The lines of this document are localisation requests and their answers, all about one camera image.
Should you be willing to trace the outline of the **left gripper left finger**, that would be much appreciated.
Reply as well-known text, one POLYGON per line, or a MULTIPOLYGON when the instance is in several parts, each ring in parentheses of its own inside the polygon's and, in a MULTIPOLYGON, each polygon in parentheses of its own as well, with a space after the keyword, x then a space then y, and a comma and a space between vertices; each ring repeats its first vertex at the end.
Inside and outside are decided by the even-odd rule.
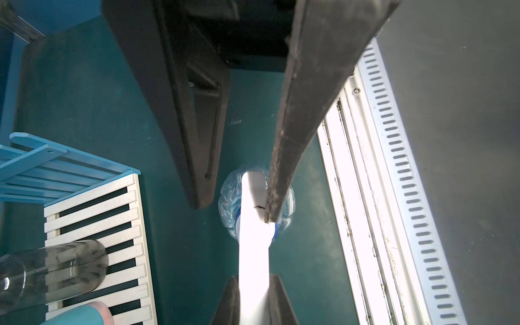
POLYGON ((103 1, 102 14, 167 142, 189 205, 209 206, 230 69, 181 1, 103 1))

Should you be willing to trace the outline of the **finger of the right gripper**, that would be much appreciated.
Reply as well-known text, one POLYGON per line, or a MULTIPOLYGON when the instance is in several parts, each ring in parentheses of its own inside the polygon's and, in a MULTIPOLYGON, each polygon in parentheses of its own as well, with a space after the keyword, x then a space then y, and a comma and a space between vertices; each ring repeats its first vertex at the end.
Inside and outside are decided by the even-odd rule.
POLYGON ((231 276, 213 316, 212 325, 239 325, 240 323, 240 289, 238 276, 231 276))
POLYGON ((299 325, 287 292, 278 275, 269 275, 268 312, 270 325, 299 325))

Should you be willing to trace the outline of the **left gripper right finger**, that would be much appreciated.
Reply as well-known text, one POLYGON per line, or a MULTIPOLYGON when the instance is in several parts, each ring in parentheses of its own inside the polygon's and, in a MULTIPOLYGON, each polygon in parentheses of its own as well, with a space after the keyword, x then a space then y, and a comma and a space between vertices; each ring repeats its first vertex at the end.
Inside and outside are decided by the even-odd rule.
POLYGON ((272 158, 265 222, 281 215, 297 165, 399 1, 297 1, 272 158))

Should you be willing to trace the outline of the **clear blue-white spray bottle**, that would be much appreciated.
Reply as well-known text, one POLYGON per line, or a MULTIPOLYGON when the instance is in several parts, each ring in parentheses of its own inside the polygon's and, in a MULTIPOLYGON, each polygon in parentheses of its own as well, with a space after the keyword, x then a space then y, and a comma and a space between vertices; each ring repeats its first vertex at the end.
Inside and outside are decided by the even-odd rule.
POLYGON ((224 181, 219 215, 230 236, 238 241, 239 324, 268 324, 269 247, 290 226, 296 209, 288 190, 277 222, 265 221, 269 171, 241 166, 224 181))

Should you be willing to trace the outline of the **blue and white slatted shelf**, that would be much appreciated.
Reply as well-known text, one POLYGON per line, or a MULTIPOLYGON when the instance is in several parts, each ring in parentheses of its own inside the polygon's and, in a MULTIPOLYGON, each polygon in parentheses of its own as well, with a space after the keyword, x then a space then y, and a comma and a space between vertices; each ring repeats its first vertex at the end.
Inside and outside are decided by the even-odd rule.
POLYGON ((1 147, 1 200, 43 207, 45 245, 95 240, 108 251, 96 290, 47 305, 77 323, 78 309, 104 304, 115 324, 158 322, 139 170, 36 135, 14 132, 1 147))

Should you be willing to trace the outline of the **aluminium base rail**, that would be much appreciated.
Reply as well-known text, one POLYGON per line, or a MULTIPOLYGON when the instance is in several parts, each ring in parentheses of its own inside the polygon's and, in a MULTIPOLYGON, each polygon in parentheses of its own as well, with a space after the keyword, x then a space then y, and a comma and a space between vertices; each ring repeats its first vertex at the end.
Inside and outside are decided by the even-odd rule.
POLYGON ((317 136, 359 322, 465 324, 376 41, 317 136))

